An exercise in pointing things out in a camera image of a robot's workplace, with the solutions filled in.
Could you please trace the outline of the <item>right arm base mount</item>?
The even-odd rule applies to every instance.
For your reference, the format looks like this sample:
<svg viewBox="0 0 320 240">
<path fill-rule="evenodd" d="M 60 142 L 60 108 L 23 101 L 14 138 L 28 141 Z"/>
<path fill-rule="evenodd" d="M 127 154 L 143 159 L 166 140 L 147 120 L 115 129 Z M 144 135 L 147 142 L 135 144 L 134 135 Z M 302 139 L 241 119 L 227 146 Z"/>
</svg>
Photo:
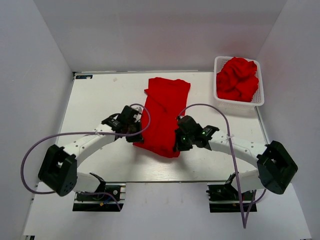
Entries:
<svg viewBox="0 0 320 240">
<path fill-rule="evenodd" d="M 209 200 L 210 213 L 240 213 L 240 201 L 237 192 L 225 188 L 224 184 L 207 185 L 206 193 Z M 249 209 L 254 192 L 247 191 L 241 194 L 243 210 L 246 213 Z M 253 203 L 250 212 L 257 212 L 257 205 Z"/>
</svg>

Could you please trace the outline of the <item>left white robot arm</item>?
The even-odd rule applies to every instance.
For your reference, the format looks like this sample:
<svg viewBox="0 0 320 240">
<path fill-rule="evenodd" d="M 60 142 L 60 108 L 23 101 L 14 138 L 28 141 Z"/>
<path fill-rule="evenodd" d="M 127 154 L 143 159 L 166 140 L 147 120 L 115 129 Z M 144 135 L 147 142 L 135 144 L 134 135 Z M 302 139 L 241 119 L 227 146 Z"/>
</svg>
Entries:
<svg viewBox="0 0 320 240">
<path fill-rule="evenodd" d="M 129 143 L 143 141 L 140 117 L 142 109 L 126 105 L 121 113 L 102 120 L 91 134 L 64 146 L 50 146 L 38 172 L 38 178 L 59 196 L 70 192 L 89 193 L 99 200 L 105 196 L 105 181 L 97 174 L 78 171 L 81 163 L 105 145 L 125 137 Z"/>
</svg>

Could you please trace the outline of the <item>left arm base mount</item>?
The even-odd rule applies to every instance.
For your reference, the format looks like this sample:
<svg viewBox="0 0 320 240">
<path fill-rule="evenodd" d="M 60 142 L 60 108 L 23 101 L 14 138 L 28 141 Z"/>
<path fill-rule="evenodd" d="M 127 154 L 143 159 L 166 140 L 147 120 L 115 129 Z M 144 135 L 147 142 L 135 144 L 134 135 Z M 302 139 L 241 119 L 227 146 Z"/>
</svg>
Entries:
<svg viewBox="0 0 320 240">
<path fill-rule="evenodd" d="M 77 192 L 72 211 L 111 213 L 122 210 L 126 198 L 125 183 L 107 183 L 97 191 L 101 194 L 89 195 Z"/>
</svg>

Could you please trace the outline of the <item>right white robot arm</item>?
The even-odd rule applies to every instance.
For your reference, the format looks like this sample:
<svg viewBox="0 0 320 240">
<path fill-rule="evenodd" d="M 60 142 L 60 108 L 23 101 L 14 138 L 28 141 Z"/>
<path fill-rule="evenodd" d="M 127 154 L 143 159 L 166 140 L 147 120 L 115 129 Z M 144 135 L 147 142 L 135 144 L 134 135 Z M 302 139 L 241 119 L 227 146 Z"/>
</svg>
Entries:
<svg viewBox="0 0 320 240">
<path fill-rule="evenodd" d="M 221 152 L 252 165 L 247 172 L 235 171 L 225 182 L 226 195 L 236 200 L 244 192 L 266 189 L 282 195 L 298 171 L 298 166 L 282 143 L 254 143 L 228 136 L 211 125 L 201 127 L 189 115 L 179 117 L 175 130 L 175 152 L 189 151 L 194 146 Z"/>
</svg>

